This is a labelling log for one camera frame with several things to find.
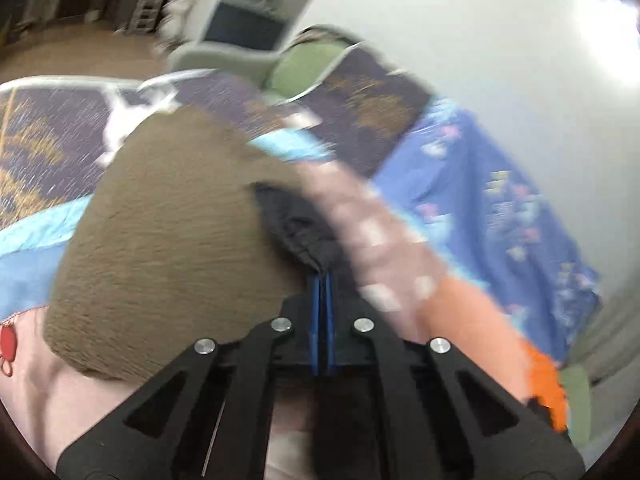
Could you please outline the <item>black puffer jacket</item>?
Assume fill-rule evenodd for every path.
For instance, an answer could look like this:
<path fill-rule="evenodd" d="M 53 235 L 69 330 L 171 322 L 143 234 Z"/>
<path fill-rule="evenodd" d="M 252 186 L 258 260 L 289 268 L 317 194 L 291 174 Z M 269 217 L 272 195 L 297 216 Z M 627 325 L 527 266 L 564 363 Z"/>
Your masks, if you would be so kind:
<path fill-rule="evenodd" d="M 354 272 L 341 243 L 316 206 L 303 195 L 269 182 L 252 184 L 262 223 L 308 271 L 332 274 L 355 289 Z"/>

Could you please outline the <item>pink quilted jacket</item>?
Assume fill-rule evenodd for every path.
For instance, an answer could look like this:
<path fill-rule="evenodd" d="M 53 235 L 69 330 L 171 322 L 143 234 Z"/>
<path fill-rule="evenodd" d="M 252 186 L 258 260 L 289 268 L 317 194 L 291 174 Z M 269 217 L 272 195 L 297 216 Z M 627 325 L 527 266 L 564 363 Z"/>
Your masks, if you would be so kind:
<path fill-rule="evenodd" d="M 341 162 L 298 162 L 305 195 L 334 229 L 360 296 L 400 336 L 447 336 L 442 290 L 447 266 L 424 236 L 397 218 L 374 186 Z"/>

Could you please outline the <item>pink polka-dot bedspread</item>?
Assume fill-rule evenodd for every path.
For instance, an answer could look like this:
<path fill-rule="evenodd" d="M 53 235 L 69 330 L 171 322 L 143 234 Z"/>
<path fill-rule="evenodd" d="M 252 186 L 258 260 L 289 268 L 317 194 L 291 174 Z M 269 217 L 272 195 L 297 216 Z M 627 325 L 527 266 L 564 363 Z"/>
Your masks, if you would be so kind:
<path fill-rule="evenodd" d="M 64 450 L 139 386 L 74 370 L 43 339 L 45 307 L 12 315 L 13 375 L 1 377 L 1 401 L 26 442 L 50 468 Z"/>

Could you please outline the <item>orange puffer jacket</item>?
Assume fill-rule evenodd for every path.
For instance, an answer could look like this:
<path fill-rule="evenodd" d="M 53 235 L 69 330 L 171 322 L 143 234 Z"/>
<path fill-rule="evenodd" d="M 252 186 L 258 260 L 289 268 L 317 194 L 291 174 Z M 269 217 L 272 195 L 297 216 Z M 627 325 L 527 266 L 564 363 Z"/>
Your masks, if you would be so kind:
<path fill-rule="evenodd" d="M 567 430 L 567 402 L 556 365 L 510 323 L 492 299 L 453 275 L 416 280 L 418 317 L 427 335 L 448 339 L 490 377 L 526 404 L 549 411 L 551 426 Z"/>

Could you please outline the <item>dark patterned blanket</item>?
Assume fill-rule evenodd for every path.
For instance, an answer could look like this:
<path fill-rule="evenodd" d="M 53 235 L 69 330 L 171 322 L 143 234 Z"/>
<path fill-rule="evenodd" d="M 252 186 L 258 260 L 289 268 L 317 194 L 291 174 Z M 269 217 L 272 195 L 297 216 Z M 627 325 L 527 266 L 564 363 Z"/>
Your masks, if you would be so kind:
<path fill-rule="evenodd" d="M 146 118 L 196 106 L 286 154 L 310 148 L 370 178 L 431 92 L 356 44 L 287 98 L 222 68 L 147 80 L 35 76 L 1 87 L 1 224 L 90 195 Z"/>

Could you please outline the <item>blue tree-print sheet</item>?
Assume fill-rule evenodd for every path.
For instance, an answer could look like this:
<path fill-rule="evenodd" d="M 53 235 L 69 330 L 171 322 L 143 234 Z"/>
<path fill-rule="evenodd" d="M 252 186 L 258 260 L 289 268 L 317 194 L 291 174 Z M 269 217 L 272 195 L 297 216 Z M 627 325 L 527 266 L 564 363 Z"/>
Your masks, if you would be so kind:
<path fill-rule="evenodd" d="M 468 110 L 431 102 L 372 181 L 520 334 L 566 361 L 599 305 L 598 274 L 537 185 Z"/>

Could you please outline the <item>brown fleece garment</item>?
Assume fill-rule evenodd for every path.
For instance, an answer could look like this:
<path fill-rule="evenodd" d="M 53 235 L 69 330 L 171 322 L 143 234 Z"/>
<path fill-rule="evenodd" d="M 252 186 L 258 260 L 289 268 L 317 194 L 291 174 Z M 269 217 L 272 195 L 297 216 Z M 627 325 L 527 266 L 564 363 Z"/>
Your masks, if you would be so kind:
<path fill-rule="evenodd" d="M 143 382 L 192 342 L 243 338 L 305 289 L 254 187 L 299 172 L 195 107 L 146 118 L 104 171 L 68 243 L 43 338 L 78 372 Z"/>

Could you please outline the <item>green pillow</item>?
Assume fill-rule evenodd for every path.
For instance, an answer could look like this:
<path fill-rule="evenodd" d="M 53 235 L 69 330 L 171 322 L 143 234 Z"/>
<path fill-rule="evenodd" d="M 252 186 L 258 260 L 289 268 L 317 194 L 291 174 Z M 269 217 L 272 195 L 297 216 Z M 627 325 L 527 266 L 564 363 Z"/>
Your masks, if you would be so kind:
<path fill-rule="evenodd" d="M 311 88 L 318 78 L 348 48 L 341 41 L 306 41 L 286 50 L 270 75 L 267 77 L 265 92 L 294 98 Z"/>

